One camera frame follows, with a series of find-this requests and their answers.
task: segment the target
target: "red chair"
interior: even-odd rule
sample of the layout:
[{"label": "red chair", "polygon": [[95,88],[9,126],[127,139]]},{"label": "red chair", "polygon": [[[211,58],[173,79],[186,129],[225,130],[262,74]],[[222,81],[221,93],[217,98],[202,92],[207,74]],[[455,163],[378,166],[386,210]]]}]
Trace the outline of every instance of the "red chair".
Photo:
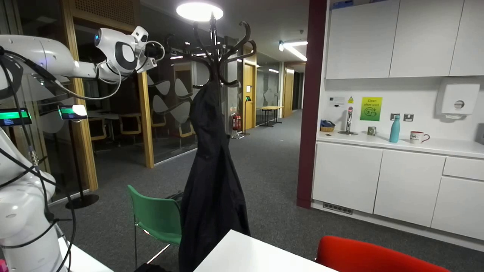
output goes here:
[{"label": "red chair", "polygon": [[449,270],[378,245],[325,236],[316,262],[339,272],[449,272]]}]

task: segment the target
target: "small screen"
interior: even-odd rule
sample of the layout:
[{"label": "small screen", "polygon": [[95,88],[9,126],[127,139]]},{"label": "small screen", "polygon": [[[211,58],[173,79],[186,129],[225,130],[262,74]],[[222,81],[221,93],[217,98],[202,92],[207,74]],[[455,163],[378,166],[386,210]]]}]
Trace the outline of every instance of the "small screen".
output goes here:
[{"label": "small screen", "polygon": [[81,106],[82,105],[59,105],[59,115],[63,120],[78,120],[78,119],[87,119],[88,116],[86,115],[79,115],[74,112],[73,107]]},{"label": "small screen", "polygon": [[[26,108],[20,108],[22,112],[22,119],[24,124],[32,124],[30,119],[30,113]],[[17,126],[22,124],[22,119],[16,108],[4,108],[0,109],[0,126]]]}]

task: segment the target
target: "paper towel dispenser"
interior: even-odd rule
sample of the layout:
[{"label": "paper towel dispenser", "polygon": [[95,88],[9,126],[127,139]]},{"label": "paper towel dispenser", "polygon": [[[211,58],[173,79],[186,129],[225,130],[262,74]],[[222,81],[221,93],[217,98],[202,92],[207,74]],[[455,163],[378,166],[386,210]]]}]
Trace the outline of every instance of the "paper towel dispenser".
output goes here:
[{"label": "paper towel dispenser", "polygon": [[477,77],[445,77],[437,94],[436,114],[450,119],[472,114],[480,88]]}]

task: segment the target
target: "white mug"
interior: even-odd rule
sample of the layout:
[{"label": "white mug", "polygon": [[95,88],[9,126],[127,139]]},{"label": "white mug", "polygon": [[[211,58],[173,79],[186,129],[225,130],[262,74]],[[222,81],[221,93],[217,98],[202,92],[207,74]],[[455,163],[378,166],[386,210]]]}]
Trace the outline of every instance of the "white mug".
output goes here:
[{"label": "white mug", "polygon": [[421,144],[425,141],[430,139],[429,134],[424,134],[421,131],[411,131],[410,132],[410,143],[411,144]]}]

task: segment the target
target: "backsplash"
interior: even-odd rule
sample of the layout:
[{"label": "backsplash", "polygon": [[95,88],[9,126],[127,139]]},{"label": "backsplash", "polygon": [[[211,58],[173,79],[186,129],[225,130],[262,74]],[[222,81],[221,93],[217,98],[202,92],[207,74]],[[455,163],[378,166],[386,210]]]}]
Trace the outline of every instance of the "backsplash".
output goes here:
[{"label": "backsplash", "polygon": [[[400,113],[400,138],[409,137],[410,131],[419,130],[431,137],[474,141],[483,139],[484,127],[484,80],[473,114],[460,120],[450,120],[435,115],[435,103],[442,77],[422,78],[371,78],[332,79],[324,82],[320,100],[320,119],[331,120],[336,130],[344,130],[347,109],[353,107],[351,130],[366,133],[368,126],[377,127],[377,132],[389,135],[393,121],[391,113]],[[344,97],[345,104],[329,105],[329,97]],[[348,104],[352,97],[354,103]],[[362,97],[382,97],[380,121],[361,121]],[[403,115],[414,114],[412,122],[403,121]]]}]

